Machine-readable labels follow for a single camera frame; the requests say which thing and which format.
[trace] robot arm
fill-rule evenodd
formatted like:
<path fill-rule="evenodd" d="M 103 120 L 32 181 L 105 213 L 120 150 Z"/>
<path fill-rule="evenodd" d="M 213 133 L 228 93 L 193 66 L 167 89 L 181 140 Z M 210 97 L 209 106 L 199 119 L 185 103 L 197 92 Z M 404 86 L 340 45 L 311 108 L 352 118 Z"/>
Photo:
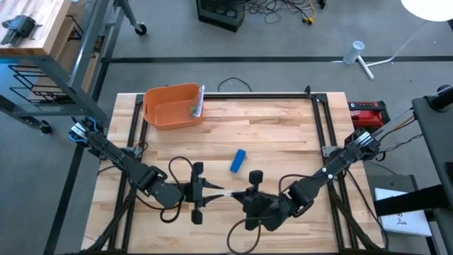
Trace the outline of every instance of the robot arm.
<path fill-rule="evenodd" d="M 246 217 L 261 217 L 261 223 L 268 231 L 276 230 L 287 218 L 303 215 L 314 203 L 319 190 L 334 176 L 359 160 L 372 159 L 379 152 L 380 143 L 364 130 L 356 130 L 345 140 L 342 149 L 331 153 L 327 165 L 319 169 L 311 178 L 295 181 L 278 195 L 261 193 L 258 184 L 263 172 L 252 171 L 252 188 L 233 193 L 233 197 L 243 204 Z M 246 229 L 253 230 L 259 221 L 246 222 Z"/>
<path fill-rule="evenodd" d="M 167 174 L 156 166 L 147 166 L 111 143 L 102 127 L 93 118 L 75 120 L 69 131 L 69 139 L 91 147 L 97 155 L 110 159 L 121 171 L 125 171 L 131 184 L 146 196 L 154 196 L 164 208 L 172 208 L 183 196 L 178 187 L 166 183 Z"/>

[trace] black cable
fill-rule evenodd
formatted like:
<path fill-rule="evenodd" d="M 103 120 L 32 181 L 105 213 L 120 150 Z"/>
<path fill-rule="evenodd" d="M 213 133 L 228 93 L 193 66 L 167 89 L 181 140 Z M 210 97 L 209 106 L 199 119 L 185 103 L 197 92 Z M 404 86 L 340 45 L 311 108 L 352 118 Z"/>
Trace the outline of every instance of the black cable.
<path fill-rule="evenodd" d="M 190 165 L 190 170 L 192 171 L 193 170 L 193 165 L 192 165 L 192 162 L 190 162 L 190 160 L 186 157 L 182 157 L 182 156 L 178 156 L 178 157 L 174 157 L 170 160 L 170 162 L 168 163 L 168 171 L 170 172 L 170 175 L 173 177 L 173 179 L 175 180 L 176 182 L 176 185 L 178 186 L 181 194 L 183 194 L 183 188 L 181 187 L 180 185 L 180 182 L 179 180 L 176 178 L 175 174 L 173 173 L 173 170 L 171 170 L 171 163 L 173 163 L 175 160 L 177 159 L 183 159 L 185 161 L 187 161 L 187 163 L 189 163 Z M 139 196 L 137 196 L 137 199 L 142 202 L 144 205 L 146 205 L 147 207 L 151 208 L 151 209 L 154 209 L 154 210 L 160 210 L 161 213 L 159 215 L 159 217 L 161 218 L 161 221 L 164 222 L 164 223 L 172 223 L 174 222 L 175 220 L 178 219 L 179 215 L 180 215 L 180 211 L 181 211 L 181 206 L 183 204 L 183 201 L 184 201 L 184 196 L 181 196 L 181 199 L 178 201 L 178 204 L 173 206 L 172 208 L 157 208 L 153 205 L 150 205 L 148 204 L 147 202 L 145 202 L 142 198 L 140 198 Z M 176 208 L 176 215 L 173 216 L 170 220 L 167 220 L 167 219 L 164 219 L 164 213 L 166 210 L 171 210 L 171 209 L 174 209 Z"/>
<path fill-rule="evenodd" d="M 116 166 L 107 166 L 107 167 L 105 167 L 105 168 L 99 170 L 97 175 L 99 175 L 100 173 L 104 172 L 105 170 L 109 170 L 109 169 L 112 169 L 112 168 L 114 168 L 114 167 L 116 167 Z"/>
<path fill-rule="evenodd" d="M 360 196 L 362 197 L 363 202 L 364 202 L 365 205 L 367 206 L 367 209 L 368 209 L 369 213 L 370 213 L 371 216 L 374 218 L 374 220 L 376 221 L 376 223 L 379 225 L 379 228 L 381 229 L 381 231 L 384 233 L 384 238 L 385 238 L 384 248 L 385 248 L 385 249 L 388 249 L 388 248 L 389 248 L 389 236 L 387 235 L 387 231 L 384 229 L 384 227 L 382 227 L 381 222 L 377 219 L 376 215 L 373 213 L 373 210 L 372 210 L 371 207 L 369 206 L 369 204 L 368 204 L 368 202 L 367 202 L 367 199 L 365 198 L 365 195 L 363 194 L 362 189 L 360 188 L 359 183 L 355 180 L 353 174 L 351 174 L 351 172 L 349 171 L 349 169 L 347 169 L 346 171 L 347 171 L 347 173 L 349 174 L 349 176 L 351 177 L 352 182 L 354 183 L 354 186 L 357 188 L 357 191 L 359 191 L 359 194 L 360 194 Z"/>
<path fill-rule="evenodd" d="M 381 159 L 378 159 L 376 158 L 376 160 L 378 162 L 381 162 L 385 159 L 386 157 L 386 153 L 387 152 L 391 152 L 391 151 L 394 151 L 395 149 L 398 149 L 399 147 L 403 146 L 403 145 L 406 145 L 408 144 L 409 142 L 412 142 L 412 140 L 415 140 L 415 139 L 418 139 L 418 138 L 421 138 L 423 136 L 423 134 L 419 134 L 419 135 L 414 135 L 413 137 L 411 137 L 409 140 L 405 141 L 405 142 L 400 142 L 398 143 L 397 145 L 393 146 L 393 147 L 389 147 L 381 152 L 379 152 L 376 156 L 382 154 L 382 158 Z"/>
<path fill-rule="evenodd" d="M 386 169 L 387 171 L 391 172 L 393 175 L 399 175 L 397 173 L 395 173 L 394 171 L 392 171 L 390 168 L 386 167 L 386 166 L 382 166 L 381 164 L 378 164 L 376 162 L 373 162 L 373 161 L 364 161 L 364 163 L 368 163 L 368 164 L 373 164 L 373 165 L 376 165 L 376 166 L 379 166 L 380 168 L 382 169 Z"/>
<path fill-rule="evenodd" d="M 247 88 L 248 88 L 248 90 L 249 90 L 250 92 L 253 92 L 253 91 L 252 91 L 252 88 L 250 87 L 250 85 L 248 85 L 248 83 L 246 83 L 245 81 L 241 80 L 240 78 L 236 78 L 236 77 L 230 77 L 230 78 L 228 78 L 228 79 L 225 79 L 225 80 L 221 81 L 221 82 L 219 83 L 219 85 L 217 85 L 217 92 L 220 92 L 220 86 L 222 86 L 225 82 L 227 82 L 227 81 L 229 81 L 229 80 L 232 80 L 232 79 L 235 79 L 235 80 L 238 80 L 238 81 L 242 82 L 244 85 L 247 86 Z"/>
<path fill-rule="evenodd" d="M 236 224 L 233 225 L 233 227 L 231 227 L 231 229 L 229 230 L 228 232 L 228 235 L 226 236 L 226 245 L 228 247 L 228 249 L 234 253 L 234 254 L 249 254 L 251 253 L 257 246 L 258 246 L 258 243 L 260 242 L 260 237 L 261 237 L 261 222 L 258 222 L 258 234 L 256 235 L 256 240 L 255 240 L 255 244 L 253 244 L 253 246 L 247 250 L 247 251 L 244 251 L 244 252 L 237 252 L 235 251 L 230 243 L 229 243 L 229 240 L 231 238 L 231 234 L 233 233 L 234 229 L 236 227 L 238 227 L 242 222 L 245 222 L 247 220 L 265 220 L 265 219 L 268 219 L 268 218 L 271 218 L 271 217 L 274 217 L 275 215 L 271 215 L 271 216 L 265 216 L 265 217 L 250 217 L 250 218 L 244 218 L 242 220 L 239 220 L 238 222 L 236 222 Z"/>
<path fill-rule="evenodd" d="M 395 131 L 398 131 L 398 130 L 400 130 L 401 128 L 405 128 L 405 127 L 409 126 L 409 125 L 412 124 L 414 121 L 416 121 L 415 118 L 414 118 L 411 122 L 406 123 L 406 124 L 402 125 L 401 127 L 398 127 L 398 128 L 396 128 L 396 129 L 394 129 L 394 130 L 392 130 L 392 131 L 386 133 L 385 135 L 383 135 L 383 136 L 381 137 L 381 139 L 379 139 L 379 142 L 382 142 L 382 140 L 383 140 L 387 135 L 390 135 L 391 133 L 393 133 L 393 132 L 395 132 Z"/>
<path fill-rule="evenodd" d="M 278 13 L 278 11 L 283 11 L 283 10 L 288 10 L 288 9 L 291 10 L 290 8 L 282 8 L 285 4 L 287 4 L 289 6 L 296 8 L 296 10 L 292 10 L 292 11 L 300 12 L 302 20 L 304 21 L 304 19 L 305 19 L 304 16 L 306 18 L 308 18 L 308 16 L 305 14 L 305 12 L 303 12 L 303 10 L 300 7 L 297 6 L 297 5 L 301 5 L 304 3 L 305 3 L 305 0 L 302 0 L 301 2 L 298 2 L 298 3 L 295 1 L 289 1 L 289 0 L 272 0 L 270 2 L 268 2 L 268 0 L 263 0 L 261 2 L 259 2 L 258 0 L 255 0 L 255 1 L 250 1 L 247 3 L 246 11 L 248 11 L 248 13 L 252 14 L 252 15 L 257 14 L 257 13 L 265 14 L 264 21 L 267 24 L 274 24 L 274 23 L 277 23 L 282 20 L 282 16 Z M 277 20 L 272 21 L 272 22 L 268 21 L 268 17 L 271 15 L 275 15 L 277 17 Z"/>

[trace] wooden tabletop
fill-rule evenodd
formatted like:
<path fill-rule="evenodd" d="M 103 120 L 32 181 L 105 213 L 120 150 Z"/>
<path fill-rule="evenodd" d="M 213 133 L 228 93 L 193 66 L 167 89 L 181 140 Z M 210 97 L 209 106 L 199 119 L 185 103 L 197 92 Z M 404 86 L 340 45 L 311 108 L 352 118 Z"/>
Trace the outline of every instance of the wooden tabletop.
<path fill-rule="evenodd" d="M 117 96 L 108 139 L 119 147 L 127 144 L 135 97 L 135 93 Z M 338 144 L 343 146 L 343 140 L 353 131 L 346 97 L 344 93 L 328 93 L 328 100 Z M 277 193 L 277 182 L 285 174 L 313 174 L 322 166 L 313 108 L 309 100 L 208 100 L 204 105 L 204 117 L 201 125 L 177 130 L 157 131 L 149 125 L 149 148 L 144 153 L 144 163 L 155 165 L 168 173 L 168 161 L 174 156 L 185 156 L 192 162 L 203 161 L 203 176 L 211 183 L 233 191 L 248 188 L 248 173 L 260 169 L 264 172 L 260 189 L 267 193 Z M 138 127 L 141 127 L 142 118 L 139 119 Z M 233 174 L 229 167 L 238 149 L 246 150 L 247 155 L 239 172 Z M 101 168 L 109 165 L 110 162 L 102 163 Z M 189 180 L 187 163 L 174 162 L 172 169 L 180 181 Z M 362 163 L 352 165 L 350 170 L 372 206 Z M 93 243 L 112 218 L 119 180 L 120 171 L 117 169 L 105 171 L 98 177 L 82 249 Z M 283 185 L 293 181 L 289 178 Z M 349 178 L 346 178 L 346 183 L 355 219 L 372 240 L 382 245 L 379 227 L 368 213 L 360 194 Z M 205 189 L 204 194 L 213 192 L 217 191 Z M 153 198 L 145 200 L 159 205 Z M 150 210 L 137 201 L 129 252 L 228 252 L 227 233 L 234 223 L 245 218 L 241 204 L 229 197 L 212 201 L 202 209 L 203 225 L 194 225 L 190 221 L 192 208 L 192 205 L 183 204 L 180 217 L 174 223 L 165 224 L 159 219 L 159 211 Z M 166 214 L 167 218 L 172 216 L 173 213 Z M 120 226 L 119 244 L 123 224 Z M 344 222 L 343 233 L 348 244 Z M 245 251 L 253 245 L 256 234 L 256 230 L 248 232 L 242 225 L 233 232 L 231 245 L 237 251 Z M 336 251 L 338 248 L 328 193 L 326 188 L 322 188 L 313 207 L 304 215 L 287 219 L 274 232 L 263 228 L 260 243 L 254 252 Z"/>
<path fill-rule="evenodd" d="M 70 4 L 71 0 L 0 0 L 0 22 L 27 15 L 42 25 L 36 28 L 33 39 L 23 39 L 18 47 L 0 45 L 0 56 L 49 55 Z M 0 40 L 7 31 L 0 25 Z"/>

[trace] metal table leg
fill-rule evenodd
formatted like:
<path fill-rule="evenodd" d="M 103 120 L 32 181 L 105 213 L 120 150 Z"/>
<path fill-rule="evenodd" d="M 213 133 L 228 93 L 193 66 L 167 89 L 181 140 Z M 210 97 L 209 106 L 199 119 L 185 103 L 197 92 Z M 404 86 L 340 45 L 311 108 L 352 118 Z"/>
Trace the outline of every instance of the metal table leg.
<path fill-rule="evenodd" d="M 128 0 L 117 0 L 117 5 L 121 7 L 122 11 L 125 13 L 126 17 L 129 19 L 129 22 L 135 28 L 135 32 L 139 35 L 144 35 L 147 33 L 147 27 L 143 23 L 139 23 L 130 8 Z"/>
<path fill-rule="evenodd" d="M 40 129 L 42 123 L 34 117 L 21 117 L 15 114 L 15 110 L 20 108 L 15 103 L 0 95 L 0 111 L 11 116 L 13 119 L 29 126 L 30 128 Z"/>

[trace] metal rack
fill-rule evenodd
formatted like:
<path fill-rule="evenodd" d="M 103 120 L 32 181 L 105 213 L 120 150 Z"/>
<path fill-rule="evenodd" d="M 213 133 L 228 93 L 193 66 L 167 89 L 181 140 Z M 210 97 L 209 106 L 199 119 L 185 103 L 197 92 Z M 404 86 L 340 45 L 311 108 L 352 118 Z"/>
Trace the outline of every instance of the metal rack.
<path fill-rule="evenodd" d="M 18 94 L 21 98 L 25 99 L 27 103 L 16 104 L 0 95 L 0 111 L 31 128 L 40 129 L 42 132 L 49 132 L 49 126 L 47 122 L 36 119 L 36 116 L 89 115 L 99 120 L 102 124 L 107 125 L 107 115 L 96 104 L 99 96 L 98 93 L 101 91 L 101 88 L 96 88 L 98 83 L 95 83 L 94 87 L 90 88 L 87 92 L 81 88 L 81 85 L 90 59 L 92 58 L 93 51 L 95 50 L 98 31 L 101 29 L 101 24 L 108 4 L 109 0 L 96 1 L 94 7 L 92 8 L 88 28 L 85 33 L 83 33 L 81 29 L 76 30 L 75 34 L 78 36 L 70 38 L 70 40 L 81 41 L 76 61 L 70 73 L 66 72 L 62 68 L 61 64 L 48 55 L 3 57 L 7 59 L 31 60 L 35 66 L 31 68 L 30 66 L 10 67 L 10 69 L 15 72 L 14 77 L 23 85 L 23 87 L 13 87 L 11 90 Z M 126 17 L 130 20 L 131 25 L 134 26 L 137 34 L 143 35 L 146 33 L 146 27 L 143 24 L 138 23 L 135 19 L 129 5 L 129 1 L 117 0 L 115 1 L 115 6 L 120 7 L 120 15 L 126 15 Z M 111 37 L 108 44 L 114 44 L 116 38 L 117 35 L 115 37 Z M 101 49 L 101 55 L 98 58 L 98 63 L 96 64 L 99 64 L 103 53 L 109 53 L 109 51 L 103 47 Z M 25 67 L 28 71 L 18 71 L 18 67 Z M 29 98 L 23 96 L 23 94 L 19 91 L 32 91 L 36 86 L 41 86 L 43 88 L 49 87 L 39 84 L 34 85 L 28 79 L 31 77 L 48 77 L 57 85 L 57 87 L 53 86 L 52 88 L 58 88 L 59 90 L 33 91 L 33 93 L 36 96 L 40 96 L 41 99 L 30 100 Z"/>

